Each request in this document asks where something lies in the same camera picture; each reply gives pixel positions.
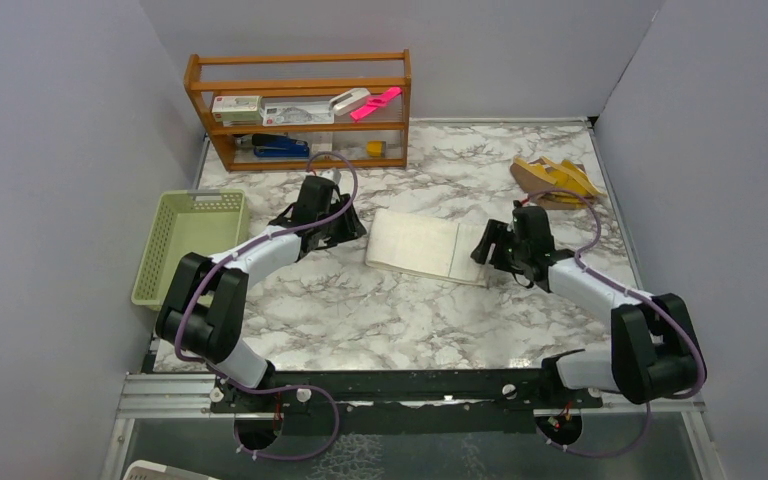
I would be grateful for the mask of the white towel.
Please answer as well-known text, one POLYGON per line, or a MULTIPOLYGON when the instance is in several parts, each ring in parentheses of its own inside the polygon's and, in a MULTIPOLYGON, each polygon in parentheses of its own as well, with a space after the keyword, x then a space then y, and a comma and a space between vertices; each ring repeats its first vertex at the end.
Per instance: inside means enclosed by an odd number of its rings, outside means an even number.
POLYGON ((473 224, 379 209, 369 230, 365 263, 381 270, 484 286, 486 268, 470 257, 483 232, 473 224))

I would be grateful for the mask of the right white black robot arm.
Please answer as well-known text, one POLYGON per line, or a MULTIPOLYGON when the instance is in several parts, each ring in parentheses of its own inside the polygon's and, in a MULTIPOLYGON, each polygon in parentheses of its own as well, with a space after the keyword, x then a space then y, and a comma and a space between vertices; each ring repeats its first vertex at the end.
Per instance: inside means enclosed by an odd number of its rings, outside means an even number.
POLYGON ((644 404, 692 397, 704 384, 707 370, 684 300, 626 287, 586 265, 581 252, 557 247, 543 208, 517 203, 510 222, 488 221, 470 257, 605 322, 608 346, 542 360, 536 384, 545 404, 560 407, 589 388, 644 404))

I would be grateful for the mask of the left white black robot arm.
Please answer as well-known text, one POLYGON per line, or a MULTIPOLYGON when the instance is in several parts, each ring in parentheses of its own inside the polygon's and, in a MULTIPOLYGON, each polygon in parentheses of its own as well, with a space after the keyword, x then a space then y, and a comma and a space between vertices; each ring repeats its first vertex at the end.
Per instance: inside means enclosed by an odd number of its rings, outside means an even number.
POLYGON ((297 200, 260 235, 219 254, 188 253, 172 277, 156 335, 234 382, 237 398, 250 410, 269 406, 275 386, 273 364, 242 337, 248 292, 313 251, 365 235, 353 196, 341 193, 339 180, 335 169, 307 175, 297 200))

